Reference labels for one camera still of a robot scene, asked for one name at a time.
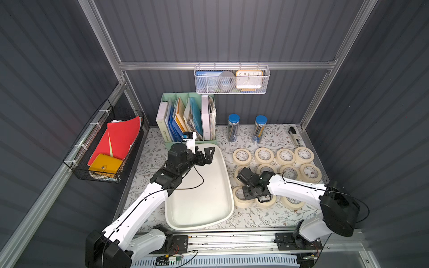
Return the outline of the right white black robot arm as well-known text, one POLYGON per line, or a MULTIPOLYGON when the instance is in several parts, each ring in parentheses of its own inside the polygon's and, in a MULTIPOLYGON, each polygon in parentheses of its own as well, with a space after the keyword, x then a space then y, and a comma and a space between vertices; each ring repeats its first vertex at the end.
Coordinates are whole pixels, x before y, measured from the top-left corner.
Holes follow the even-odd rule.
POLYGON ((293 241, 298 247, 333 233, 343 237, 354 234, 360 205, 351 195, 341 192, 341 187, 336 182, 306 183, 289 179, 284 173, 253 173, 248 167, 240 170, 236 178, 244 183, 242 191, 245 200, 260 200, 267 195, 285 197, 304 202, 321 211, 317 216, 301 220, 297 224, 293 241))

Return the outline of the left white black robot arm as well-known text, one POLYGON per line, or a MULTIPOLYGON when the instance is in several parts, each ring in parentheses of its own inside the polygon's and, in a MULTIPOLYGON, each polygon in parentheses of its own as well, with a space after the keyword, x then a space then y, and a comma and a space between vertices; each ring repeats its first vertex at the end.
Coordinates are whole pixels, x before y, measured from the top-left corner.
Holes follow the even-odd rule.
POLYGON ((147 234, 135 237, 153 210, 174 191, 180 190, 185 176, 195 166, 210 165, 215 147, 203 151, 175 144, 165 164, 154 173, 142 195, 103 231, 92 231, 86 238, 85 266, 88 268, 129 268, 135 261, 155 251, 169 252, 173 233, 158 225, 147 234))

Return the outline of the white plastic storage box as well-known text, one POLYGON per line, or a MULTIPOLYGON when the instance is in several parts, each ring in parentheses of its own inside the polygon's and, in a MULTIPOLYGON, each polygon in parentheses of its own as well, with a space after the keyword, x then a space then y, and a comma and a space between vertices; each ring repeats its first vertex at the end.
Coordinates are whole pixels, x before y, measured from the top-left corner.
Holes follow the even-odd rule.
POLYGON ((199 151, 214 147, 211 164, 195 166, 165 201, 167 224, 189 231, 213 226, 231 217, 234 200, 227 167, 219 146, 198 144, 199 151))

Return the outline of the blue box in basket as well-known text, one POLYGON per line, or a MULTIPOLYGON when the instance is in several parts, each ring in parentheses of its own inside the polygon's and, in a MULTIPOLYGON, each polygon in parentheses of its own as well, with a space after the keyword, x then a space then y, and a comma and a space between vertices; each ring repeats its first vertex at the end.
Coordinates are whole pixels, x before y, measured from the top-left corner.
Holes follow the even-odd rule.
POLYGON ((194 72, 196 92, 212 92, 219 89, 219 76, 222 71, 197 70, 194 72))

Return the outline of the grey tape roll in basket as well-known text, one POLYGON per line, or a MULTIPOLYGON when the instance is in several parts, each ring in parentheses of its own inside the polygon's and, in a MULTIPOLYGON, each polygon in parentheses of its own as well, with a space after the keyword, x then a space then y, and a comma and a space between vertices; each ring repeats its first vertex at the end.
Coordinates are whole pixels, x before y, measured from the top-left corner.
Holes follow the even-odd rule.
POLYGON ((233 72, 223 71, 218 78, 218 86, 223 92, 230 92, 235 88, 236 78, 233 72))

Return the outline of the floral table mat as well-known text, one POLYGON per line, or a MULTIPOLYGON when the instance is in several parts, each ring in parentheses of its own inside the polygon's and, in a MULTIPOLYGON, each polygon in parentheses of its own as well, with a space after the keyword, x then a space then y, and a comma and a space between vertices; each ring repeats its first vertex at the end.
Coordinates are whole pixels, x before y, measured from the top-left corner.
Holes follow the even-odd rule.
MULTIPOLYGON (((289 140, 288 135, 290 127, 290 124, 266 125, 262 141, 259 144, 252 141, 254 124, 241 124, 236 142, 228 142, 226 137, 227 126, 218 125, 216 127, 217 146, 221 149, 224 157, 232 188, 238 186, 233 177, 237 168, 233 161, 233 152, 236 149, 245 148, 254 153, 259 147, 266 147, 273 152, 277 152, 281 148, 293 150, 294 145, 289 140)), ((141 195, 152 175, 164 164, 166 157, 167 149, 160 130, 152 127, 144 143, 143 151, 137 158, 137 169, 125 199, 125 209, 128 209, 141 195)), ((280 201, 277 201, 270 208, 261 208, 257 204, 253 204, 249 208, 235 208, 227 220, 209 226, 206 230, 262 230, 266 228, 293 227, 300 220, 309 220, 320 213, 320 210, 308 204, 305 204, 297 211, 286 208, 280 201)))

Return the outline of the left blue-capped pencil tube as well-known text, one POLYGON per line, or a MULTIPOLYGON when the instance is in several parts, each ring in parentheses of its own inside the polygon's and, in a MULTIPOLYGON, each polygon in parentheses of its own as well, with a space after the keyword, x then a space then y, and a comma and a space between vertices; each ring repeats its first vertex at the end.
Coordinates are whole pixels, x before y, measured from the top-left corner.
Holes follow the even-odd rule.
POLYGON ((230 114, 228 117, 228 141, 235 142, 237 139, 237 132, 240 122, 240 116, 237 114, 230 114))

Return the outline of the blue-capped pencil tube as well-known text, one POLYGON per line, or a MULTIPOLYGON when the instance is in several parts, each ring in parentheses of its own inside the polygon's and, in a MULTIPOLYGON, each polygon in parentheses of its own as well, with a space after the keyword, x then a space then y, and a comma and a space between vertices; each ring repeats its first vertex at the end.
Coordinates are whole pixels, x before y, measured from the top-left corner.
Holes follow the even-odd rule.
POLYGON ((260 144, 261 142, 261 138, 267 121, 268 119, 263 115, 256 116, 255 118, 253 141, 257 144, 260 144))
POLYGON ((240 116, 237 114, 230 114, 228 117, 228 141, 235 142, 237 139, 237 132, 240 122, 240 116))

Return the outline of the white workspace book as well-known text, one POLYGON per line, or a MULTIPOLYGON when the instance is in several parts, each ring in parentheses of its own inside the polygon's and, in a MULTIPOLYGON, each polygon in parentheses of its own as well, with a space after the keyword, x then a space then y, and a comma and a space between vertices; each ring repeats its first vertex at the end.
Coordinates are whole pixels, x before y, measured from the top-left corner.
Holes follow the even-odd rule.
POLYGON ((170 103, 166 101, 160 102, 158 113, 156 116, 156 122, 158 124, 158 127, 161 131, 161 134, 165 142, 174 141, 172 129, 169 124, 169 112, 170 112, 170 103))

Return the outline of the white binder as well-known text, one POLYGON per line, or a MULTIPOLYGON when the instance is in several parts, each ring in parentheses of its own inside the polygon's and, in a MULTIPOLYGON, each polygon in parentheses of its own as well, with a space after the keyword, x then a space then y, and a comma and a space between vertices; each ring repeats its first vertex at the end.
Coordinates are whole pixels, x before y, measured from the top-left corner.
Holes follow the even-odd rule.
POLYGON ((211 137, 211 116, 209 97, 203 95, 201 97, 201 121, 203 128, 203 139, 205 141, 212 140, 211 137))

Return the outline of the right blue-capped pencil tube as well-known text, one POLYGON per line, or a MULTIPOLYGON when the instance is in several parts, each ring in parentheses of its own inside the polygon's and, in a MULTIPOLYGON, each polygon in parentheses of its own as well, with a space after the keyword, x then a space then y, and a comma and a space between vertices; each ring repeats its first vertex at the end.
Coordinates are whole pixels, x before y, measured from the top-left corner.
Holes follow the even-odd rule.
POLYGON ((261 138, 267 121, 268 119, 263 115, 256 116, 255 118, 253 141, 257 144, 260 144, 261 142, 261 138))

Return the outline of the black white stapler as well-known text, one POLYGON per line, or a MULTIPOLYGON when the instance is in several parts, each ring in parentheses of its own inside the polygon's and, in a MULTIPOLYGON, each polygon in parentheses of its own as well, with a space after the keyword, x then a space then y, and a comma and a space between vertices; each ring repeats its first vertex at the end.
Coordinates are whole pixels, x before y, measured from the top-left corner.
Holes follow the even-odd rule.
POLYGON ((288 134, 295 148, 300 147, 301 143, 299 141, 299 137, 297 135, 296 129, 294 127, 290 127, 288 130, 288 134))

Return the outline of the red paper folder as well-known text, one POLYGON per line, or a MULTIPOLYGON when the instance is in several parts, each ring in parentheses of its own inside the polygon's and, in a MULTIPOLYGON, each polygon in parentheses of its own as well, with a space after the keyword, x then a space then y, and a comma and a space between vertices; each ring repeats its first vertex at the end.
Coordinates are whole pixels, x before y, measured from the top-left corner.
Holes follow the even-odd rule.
POLYGON ((142 118, 140 116, 128 121, 108 123, 107 129, 87 165, 91 166, 100 154, 125 160, 137 139, 141 124, 142 118))

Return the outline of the yellow wallet notebook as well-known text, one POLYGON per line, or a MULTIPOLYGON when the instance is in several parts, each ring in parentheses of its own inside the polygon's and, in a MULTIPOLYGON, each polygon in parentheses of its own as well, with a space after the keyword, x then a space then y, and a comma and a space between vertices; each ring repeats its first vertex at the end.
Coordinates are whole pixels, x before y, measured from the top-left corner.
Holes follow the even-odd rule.
POLYGON ((97 173, 116 174, 123 161, 115 157, 99 154, 89 166, 89 171, 97 173))

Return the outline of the yellow white alarm clock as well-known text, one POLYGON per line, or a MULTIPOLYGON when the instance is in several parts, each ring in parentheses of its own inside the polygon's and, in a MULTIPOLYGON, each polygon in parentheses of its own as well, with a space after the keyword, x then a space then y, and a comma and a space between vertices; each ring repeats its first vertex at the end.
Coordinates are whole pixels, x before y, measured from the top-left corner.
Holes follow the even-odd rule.
POLYGON ((262 70, 238 70, 236 72, 236 88, 242 90, 256 90, 263 85, 264 72, 262 70))

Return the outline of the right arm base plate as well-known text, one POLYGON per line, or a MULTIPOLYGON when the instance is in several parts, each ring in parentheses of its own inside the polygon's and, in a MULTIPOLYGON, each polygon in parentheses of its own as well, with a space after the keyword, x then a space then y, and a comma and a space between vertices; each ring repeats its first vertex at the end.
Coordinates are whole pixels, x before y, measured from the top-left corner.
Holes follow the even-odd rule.
POLYGON ((279 232, 275 234, 274 243, 277 245, 279 251, 293 251, 293 250, 321 250, 322 243, 320 239, 309 242, 302 238, 300 235, 294 237, 293 233, 279 232))

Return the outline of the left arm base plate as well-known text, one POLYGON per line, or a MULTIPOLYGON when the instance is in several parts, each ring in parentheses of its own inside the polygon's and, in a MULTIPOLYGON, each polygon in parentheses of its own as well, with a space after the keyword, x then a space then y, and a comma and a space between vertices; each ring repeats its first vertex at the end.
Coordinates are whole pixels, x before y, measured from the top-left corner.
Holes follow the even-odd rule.
POLYGON ((157 253, 165 253, 167 255, 175 255, 178 253, 186 253, 188 251, 189 237, 186 235, 173 235, 168 237, 165 244, 157 253))

